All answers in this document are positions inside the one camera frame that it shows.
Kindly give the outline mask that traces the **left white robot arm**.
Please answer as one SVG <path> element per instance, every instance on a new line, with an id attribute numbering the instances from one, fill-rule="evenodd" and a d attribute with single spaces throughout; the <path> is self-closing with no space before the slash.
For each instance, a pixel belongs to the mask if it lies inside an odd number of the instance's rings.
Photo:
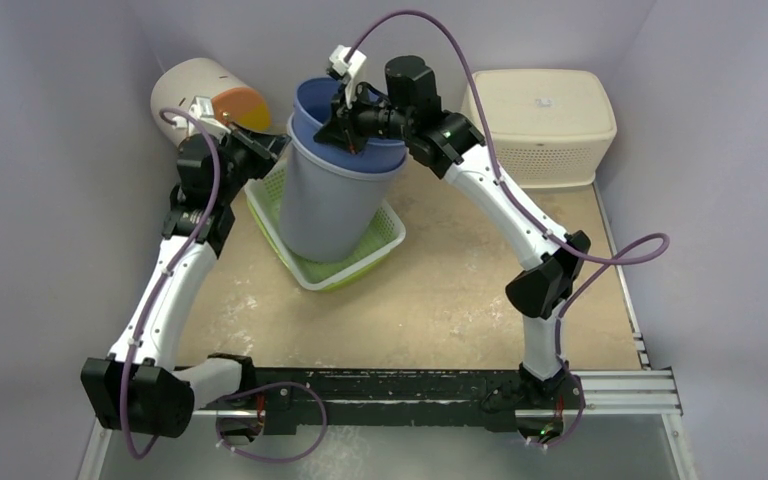
<path id="1" fill-rule="evenodd" d="M 235 222 L 232 202 L 261 180 L 290 143 L 239 125 L 177 147 L 178 181 L 170 192 L 155 269 L 137 309 L 103 358 L 85 361 L 80 380 L 100 425 L 110 430 L 177 438 L 192 414 L 223 399 L 244 409 L 257 399 L 250 357 L 214 353 L 177 369 L 176 354 L 197 294 Z"/>

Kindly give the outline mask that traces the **grey plastic bucket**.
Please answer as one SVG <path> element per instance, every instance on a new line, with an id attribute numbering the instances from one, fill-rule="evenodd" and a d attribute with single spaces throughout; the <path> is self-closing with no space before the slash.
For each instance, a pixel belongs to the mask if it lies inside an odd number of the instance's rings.
<path id="1" fill-rule="evenodd" d="M 359 245 L 386 193 L 406 164 L 403 146 L 385 149 L 383 164 L 367 149 L 351 155 L 315 148 L 287 121 L 292 151 L 285 166 L 279 234 L 295 254 L 315 262 L 342 261 Z"/>

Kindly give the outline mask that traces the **cream plastic basket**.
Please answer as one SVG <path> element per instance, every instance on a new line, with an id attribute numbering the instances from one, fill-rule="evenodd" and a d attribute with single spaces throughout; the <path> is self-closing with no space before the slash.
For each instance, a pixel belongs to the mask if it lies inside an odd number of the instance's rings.
<path id="1" fill-rule="evenodd" d="M 599 78 L 570 69 L 472 74 L 501 167 L 528 190 L 584 188 L 617 134 Z"/>

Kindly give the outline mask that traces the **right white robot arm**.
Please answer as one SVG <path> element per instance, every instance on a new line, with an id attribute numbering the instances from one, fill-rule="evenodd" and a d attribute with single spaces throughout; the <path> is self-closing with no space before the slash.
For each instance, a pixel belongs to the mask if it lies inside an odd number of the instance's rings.
<path id="1" fill-rule="evenodd" d="M 561 310 L 571 299 L 583 264 L 579 256 L 589 250 L 590 239 L 582 231 L 568 233 L 515 190 L 478 128 L 463 114 L 443 108 L 435 74 L 422 58 L 390 60 L 387 90 L 381 93 L 361 81 L 363 60 L 347 55 L 340 46 L 329 58 L 327 73 L 338 87 L 315 141 L 359 154 L 371 139 L 399 140 L 414 160 L 489 217 L 523 269 L 505 288 L 523 316 L 521 392 L 533 406 L 548 405 L 570 376 L 562 354 Z"/>

